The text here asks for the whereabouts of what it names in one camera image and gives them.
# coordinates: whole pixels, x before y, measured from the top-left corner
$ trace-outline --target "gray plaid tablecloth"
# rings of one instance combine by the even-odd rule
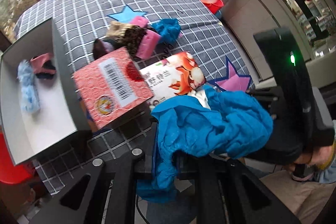
[[[150,23],[163,18],[177,18],[182,37],[169,54],[189,51],[207,80],[226,76],[225,56],[240,74],[249,74],[238,50],[218,19],[199,0],[41,0],[21,16],[18,37],[53,17],[65,41],[71,72],[93,61],[95,38],[105,36],[112,20],[107,15],[119,13],[125,5],[147,12]],[[149,60],[135,60],[140,68],[161,59],[164,47],[159,45]],[[61,190],[76,172],[95,158],[110,160],[120,157],[140,144],[150,129],[149,113],[139,110],[118,128],[105,131],[87,142],[87,155],[80,158],[69,145],[56,153],[34,160],[43,183],[51,194]]]

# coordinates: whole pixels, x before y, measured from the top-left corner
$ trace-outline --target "pink star patch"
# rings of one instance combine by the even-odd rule
[[[220,90],[226,91],[246,91],[251,84],[252,78],[250,75],[240,75],[237,73],[236,68],[226,58],[226,77],[213,79],[208,81],[212,85],[216,85]]]

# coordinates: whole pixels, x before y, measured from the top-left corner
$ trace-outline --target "person's hand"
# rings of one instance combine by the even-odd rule
[[[332,145],[314,147],[313,152],[302,153],[293,163],[284,166],[284,169],[294,172],[295,164],[323,165],[329,160],[331,153],[333,153]]]

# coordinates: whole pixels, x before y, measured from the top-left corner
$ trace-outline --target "pink fabric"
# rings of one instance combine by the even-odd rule
[[[46,53],[42,54],[36,58],[32,58],[30,60],[30,64],[34,69],[34,74],[44,72],[44,73],[50,73],[51,75],[54,75],[56,73],[56,70],[53,69],[45,69],[43,68],[43,64],[47,62],[48,60],[52,59],[54,55],[52,53]]]
[[[293,178],[293,180],[296,180],[296,181],[306,181],[306,180],[309,180],[313,175],[314,175],[314,173],[311,173],[311,174],[307,175],[305,178],[299,178],[299,177],[296,177],[296,176],[292,175],[292,178]]]

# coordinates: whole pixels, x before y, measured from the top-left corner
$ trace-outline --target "white cardboard box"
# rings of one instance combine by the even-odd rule
[[[56,76],[35,78],[41,109],[34,114],[21,110],[17,67],[26,59],[53,52]],[[34,158],[51,146],[68,142],[74,133],[90,131],[71,79],[61,38],[52,19],[26,33],[2,55],[0,63],[2,130],[14,165]]]

